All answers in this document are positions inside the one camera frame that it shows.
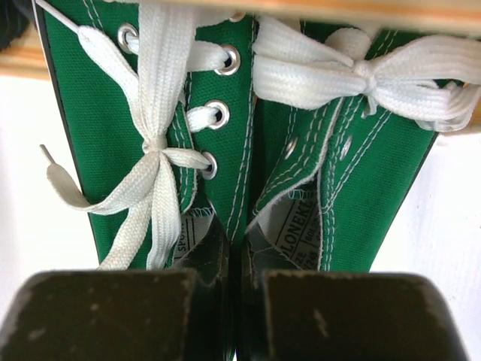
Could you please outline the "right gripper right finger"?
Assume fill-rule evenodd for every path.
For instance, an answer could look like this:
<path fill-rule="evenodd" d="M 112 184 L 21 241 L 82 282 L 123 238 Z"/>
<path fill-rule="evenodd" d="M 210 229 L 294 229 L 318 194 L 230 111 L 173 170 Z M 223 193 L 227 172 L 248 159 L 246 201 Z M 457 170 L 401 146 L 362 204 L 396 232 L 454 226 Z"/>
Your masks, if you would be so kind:
<path fill-rule="evenodd" d="M 465 360 L 438 289 L 409 274 L 302 270 L 260 228 L 241 251 L 240 360 Z"/>

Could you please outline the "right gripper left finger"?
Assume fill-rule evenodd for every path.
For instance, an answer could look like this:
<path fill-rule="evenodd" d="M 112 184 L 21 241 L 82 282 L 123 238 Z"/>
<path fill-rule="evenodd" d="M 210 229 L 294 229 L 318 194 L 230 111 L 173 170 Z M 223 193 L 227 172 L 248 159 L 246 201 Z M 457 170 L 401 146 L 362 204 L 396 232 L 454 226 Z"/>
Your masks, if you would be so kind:
<path fill-rule="evenodd" d="M 42 272 L 1 328 L 3 360 L 228 360 L 229 244 L 218 220 L 170 268 Z"/>

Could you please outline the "green sneaker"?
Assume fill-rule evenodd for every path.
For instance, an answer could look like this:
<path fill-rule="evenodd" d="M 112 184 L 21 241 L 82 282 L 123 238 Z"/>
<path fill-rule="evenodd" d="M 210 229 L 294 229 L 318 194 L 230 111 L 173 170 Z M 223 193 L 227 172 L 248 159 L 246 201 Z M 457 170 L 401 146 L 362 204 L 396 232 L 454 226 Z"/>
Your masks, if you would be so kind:
<path fill-rule="evenodd" d="M 218 220 L 235 246 L 248 218 L 254 18 L 149 1 L 39 1 L 101 270 L 169 266 Z"/>
<path fill-rule="evenodd" d="M 270 268 L 366 272 L 438 134 L 480 98 L 478 38 L 259 18 L 267 181 L 248 239 Z"/>

